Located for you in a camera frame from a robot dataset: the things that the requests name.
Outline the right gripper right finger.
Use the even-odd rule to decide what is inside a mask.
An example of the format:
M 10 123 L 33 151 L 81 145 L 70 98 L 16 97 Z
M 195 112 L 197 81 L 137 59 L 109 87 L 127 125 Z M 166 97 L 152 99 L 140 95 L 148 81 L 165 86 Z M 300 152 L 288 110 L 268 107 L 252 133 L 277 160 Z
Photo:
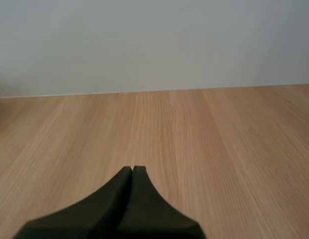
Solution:
M 116 228 L 118 239 L 204 239 L 200 224 L 173 208 L 152 184 L 146 167 L 135 166 L 131 191 Z

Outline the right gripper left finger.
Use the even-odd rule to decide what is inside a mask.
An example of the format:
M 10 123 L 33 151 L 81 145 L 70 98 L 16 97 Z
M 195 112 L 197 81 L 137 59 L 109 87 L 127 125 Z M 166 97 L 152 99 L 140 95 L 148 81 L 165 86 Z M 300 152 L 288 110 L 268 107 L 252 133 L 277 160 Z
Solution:
M 27 222 L 17 239 L 105 239 L 114 235 L 125 211 L 132 170 L 123 167 L 106 184 L 81 201 Z

